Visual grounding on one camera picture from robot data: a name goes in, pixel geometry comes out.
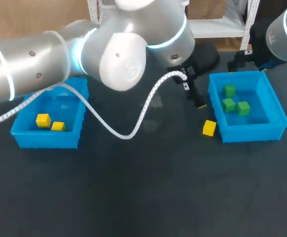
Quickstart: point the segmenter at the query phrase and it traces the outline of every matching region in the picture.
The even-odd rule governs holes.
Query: brown wall
[[[0,0],[0,39],[57,30],[89,19],[86,0]]]

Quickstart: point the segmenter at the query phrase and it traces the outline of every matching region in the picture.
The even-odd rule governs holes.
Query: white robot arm
[[[245,62],[254,62],[260,70],[287,63],[287,10],[274,22],[269,19],[255,21],[250,30],[250,40],[252,54],[239,51],[228,63],[230,72],[244,67]]]
[[[116,14],[101,26],[80,20],[58,32],[0,41],[0,101],[85,75],[125,91],[141,79],[146,49],[167,68],[193,53],[195,40],[178,0],[116,4]]]

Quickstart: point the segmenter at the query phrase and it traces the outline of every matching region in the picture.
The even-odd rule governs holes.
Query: blue box
[[[237,90],[232,99],[251,106],[248,116],[223,112],[223,87],[229,84]],[[287,128],[287,117],[264,72],[211,74],[208,91],[223,143],[280,140]]]
[[[88,99],[87,79],[72,78],[66,84]],[[63,87],[45,91],[18,113],[10,131],[20,148],[77,149],[86,106],[72,92]],[[38,128],[38,114],[49,114],[54,121],[65,122],[66,131]]]

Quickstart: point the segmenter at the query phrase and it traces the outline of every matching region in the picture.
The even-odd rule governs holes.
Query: green block
[[[223,108],[223,111],[228,113],[228,112],[232,112],[235,110],[236,103],[233,101],[233,99],[227,98],[227,99],[222,100],[221,106]]]
[[[237,112],[239,113],[240,116],[249,115],[250,110],[251,107],[247,101],[239,102],[237,105]]]
[[[236,87],[234,85],[225,85],[223,89],[225,97],[233,97],[236,94]]]

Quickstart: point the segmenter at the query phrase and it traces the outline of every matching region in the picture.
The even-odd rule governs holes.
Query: yellow block
[[[51,128],[51,131],[65,131],[65,123],[63,122],[54,122]]]
[[[213,137],[214,131],[216,130],[217,123],[213,121],[206,120],[204,129],[203,129],[203,134]]]
[[[38,114],[36,123],[39,128],[49,128],[51,125],[51,118],[49,114]]]

